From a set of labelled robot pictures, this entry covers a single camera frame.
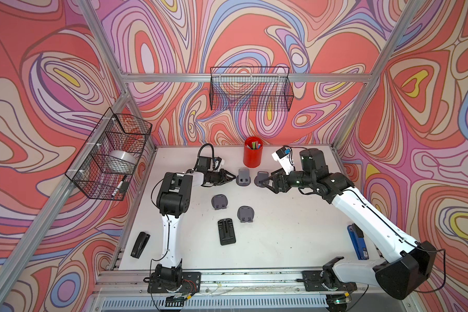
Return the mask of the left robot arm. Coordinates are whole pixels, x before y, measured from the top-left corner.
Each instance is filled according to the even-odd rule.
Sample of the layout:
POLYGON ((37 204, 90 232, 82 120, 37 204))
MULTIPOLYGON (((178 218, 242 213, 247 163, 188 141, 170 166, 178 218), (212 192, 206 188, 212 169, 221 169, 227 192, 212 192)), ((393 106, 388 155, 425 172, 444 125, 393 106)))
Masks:
POLYGON ((191 203, 192 188, 211 188, 225 185, 236 176, 222 168, 222 158, 215 155, 211 143, 202 145, 192 169, 184 173, 167 172, 161 180, 159 192, 153 202, 162 216, 162 255, 154 259, 154 272, 150 282, 160 283, 171 291, 179 289, 183 281, 182 256, 178 246, 181 216, 191 203))

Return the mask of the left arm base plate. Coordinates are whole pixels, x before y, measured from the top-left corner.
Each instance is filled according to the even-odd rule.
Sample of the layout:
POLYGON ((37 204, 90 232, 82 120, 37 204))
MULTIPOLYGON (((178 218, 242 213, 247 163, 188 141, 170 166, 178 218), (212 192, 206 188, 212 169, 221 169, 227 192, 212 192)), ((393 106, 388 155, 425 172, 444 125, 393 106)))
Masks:
POLYGON ((181 277, 164 278, 156 273, 148 278, 149 294, 195 294, 200 291, 201 272, 186 271, 181 277))

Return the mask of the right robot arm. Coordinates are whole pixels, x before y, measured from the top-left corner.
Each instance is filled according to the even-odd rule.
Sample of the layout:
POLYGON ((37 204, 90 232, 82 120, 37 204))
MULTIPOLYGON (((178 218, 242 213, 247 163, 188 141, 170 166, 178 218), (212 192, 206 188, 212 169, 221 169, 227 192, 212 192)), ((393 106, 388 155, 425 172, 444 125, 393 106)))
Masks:
POLYGON ((304 148, 296 170, 293 151, 283 146, 272 154, 281 168, 261 184, 274 194, 296 188, 304 196, 318 195, 342 213, 373 242, 382 255, 378 260, 347 261, 335 257, 322 268, 323 287, 334 289, 345 283, 362 283, 381 288, 390 297, 404 300, 431 275, 439 250, 430 242, 420 242, 394 225, 340 172, 331 173, 324 154, 304 148))

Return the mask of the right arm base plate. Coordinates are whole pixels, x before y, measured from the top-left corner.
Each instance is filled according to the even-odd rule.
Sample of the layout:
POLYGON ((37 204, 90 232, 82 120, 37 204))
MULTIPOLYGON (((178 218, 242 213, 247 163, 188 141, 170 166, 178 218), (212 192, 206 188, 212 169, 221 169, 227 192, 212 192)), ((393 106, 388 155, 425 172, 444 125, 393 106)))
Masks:
POLYGON ((304 270, 302 278, 299 279, 304 284, 307 292, 354 292, 357 291, 355 283, 340 282, 332 271, 329 270, 304 270))

